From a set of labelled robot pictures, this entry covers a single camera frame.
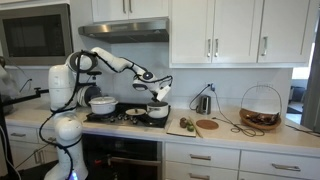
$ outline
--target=electrical outlet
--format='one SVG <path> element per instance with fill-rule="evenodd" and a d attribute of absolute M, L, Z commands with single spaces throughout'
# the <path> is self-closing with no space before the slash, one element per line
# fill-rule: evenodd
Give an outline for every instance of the electrical outlet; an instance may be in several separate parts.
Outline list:
<path fill-rule="evenodd" d="M 259 93 L 268 93 L 271 92 L 273 84 L 269 82 L 257 82 L 257 92 Z"/>
<path fill-rule="evenodd" d="M 215 90 L 216 90 L 216 86 L 215 86 L 215 84 L 212 83 L 212 82 L 206 82 L 205 85 L 206 85 L 206 86 L 209 86 L 209 88 L 210 88 L 211 91 L 215 91 Z"/>

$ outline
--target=countertop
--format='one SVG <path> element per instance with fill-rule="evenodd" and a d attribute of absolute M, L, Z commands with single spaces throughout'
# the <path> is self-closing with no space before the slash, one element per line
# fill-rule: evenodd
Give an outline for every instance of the countertop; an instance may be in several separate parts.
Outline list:
<path fill-rule="evenodd" d="M 39 128 L 51 115 L 49 109 L 50 103 L 48 97 L 41 97 L 15 104 L 14 111 L 5 117 L 6 124 Z M 77 108 L 77 117 L 80 121 L 84 121 L 86 115 L 90 112 L 91 109 L 88 107 Z M 240 124 L 241 119 L 239 112 L 228 112 L 223 110 L 222 112 L 233 123 Z M 203 135 L 202 138 L 199 136 L 183 137 L 167 134 L 166 132 L 170 123 L 179 120 L 181 117 L 191 117 L 194 120 L 212 119 L 212 117 L 225 119 L 220 112 L 211 112 L 209 115 L 201 115 L 188 109 L 171 108 L 165 128 L 114 126 L 83 122 L 83 133 L 157 140 L 162 142 L 184 142 L 243 150 L 258 150 L 276 153 L 285 152 L 286 154 L 320 157 L 320 137 L 298 132 L 285 126 L 287 124 L 298 129 L 307 130 L 303 126 L 285 119 L 285 117 L 282 117 L 282 123 L 279 127 L 271 131 L 265 131 L 263 136 L 248 137 L 242 132 L 231 132 L 233 126 L 219 120 L 214 120 L 219 124 L 218 129 L 205 130 L 200 128 L 201 134 Z M 44 128 L 52 129 L 52 121 L 49 121 Z"/>

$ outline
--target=oven handle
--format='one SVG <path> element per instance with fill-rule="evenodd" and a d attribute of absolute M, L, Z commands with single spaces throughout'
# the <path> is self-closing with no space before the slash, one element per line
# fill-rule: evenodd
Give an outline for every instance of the oven handle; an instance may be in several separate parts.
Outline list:
<path fill-rule="evenodd" d="M 147 161 L 147 160 L 120 158 L 120 157 L 111 157 L 110 160 L 111 162 L 136 164 L 136 165 L 144 165 L 144 166 L 160 166 L 161 165 L 161 161 Z"/>

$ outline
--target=cutting board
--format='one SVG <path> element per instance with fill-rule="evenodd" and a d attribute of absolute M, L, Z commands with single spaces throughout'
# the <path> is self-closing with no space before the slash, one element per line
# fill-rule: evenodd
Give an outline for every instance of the cutting board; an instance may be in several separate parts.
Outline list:
<path fill-rule="evenodd" d="M 167 134 L 196 137 L 196 130 L 194 130 L 193 132 L 190 132 L 187 130 L 187 128 L 181 128 L 180 120 L 172 119 L 171 124 L 167 130 Z"/>

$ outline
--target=kettle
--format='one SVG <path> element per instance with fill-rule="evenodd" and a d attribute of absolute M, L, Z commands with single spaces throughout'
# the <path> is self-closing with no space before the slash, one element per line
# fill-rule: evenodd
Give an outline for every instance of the kettle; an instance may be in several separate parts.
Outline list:
<path fill-rule="evenodd" d="M 200 102 L 197 107 L 197 113 L 210 114 L 211 113 L 211 97 L 204 95 L 200 97 Z"/>

